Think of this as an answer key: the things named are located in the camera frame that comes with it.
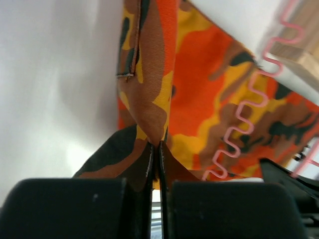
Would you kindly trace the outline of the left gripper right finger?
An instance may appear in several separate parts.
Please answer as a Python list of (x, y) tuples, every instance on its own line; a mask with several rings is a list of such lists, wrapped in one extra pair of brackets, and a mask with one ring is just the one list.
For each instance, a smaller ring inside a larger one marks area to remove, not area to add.
[(307, 230), (279, 184), (204, 182), (159, 144), (165, 239), (305, 239)]

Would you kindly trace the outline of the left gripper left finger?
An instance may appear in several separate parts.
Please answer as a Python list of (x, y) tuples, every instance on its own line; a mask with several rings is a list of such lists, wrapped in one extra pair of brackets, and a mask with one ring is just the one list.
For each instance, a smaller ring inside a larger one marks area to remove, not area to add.
[(3, 239), (148, 239), (154, 148), (114, 179), (25, 179), (0, 210)]

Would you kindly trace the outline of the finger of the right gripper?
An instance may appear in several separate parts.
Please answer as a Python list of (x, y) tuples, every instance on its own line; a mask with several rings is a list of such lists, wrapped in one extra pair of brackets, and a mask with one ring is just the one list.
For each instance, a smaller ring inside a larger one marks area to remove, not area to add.
[(299, 211), (317, 212), (319, 210), (319, 182), (299, 176), (293, 178), (286, 168), (270, 159), (259, 160), (265, 183), (277, 183), (284, 186), (294, 198)]

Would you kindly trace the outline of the orange camouflage trousers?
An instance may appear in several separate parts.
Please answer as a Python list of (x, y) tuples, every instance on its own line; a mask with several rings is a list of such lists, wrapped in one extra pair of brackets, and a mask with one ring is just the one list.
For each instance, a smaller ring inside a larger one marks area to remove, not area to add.
[(76, 172), (115, 178), (147, 144), (165, 141), (172, 156), (199, 179), (261, 177), (259, 160), (285, 167), (319, 134), (319, 109), (275, 79), (258, 76), (253, 56), (187, 0), (126, 0), (117, 65), (119, 130)]

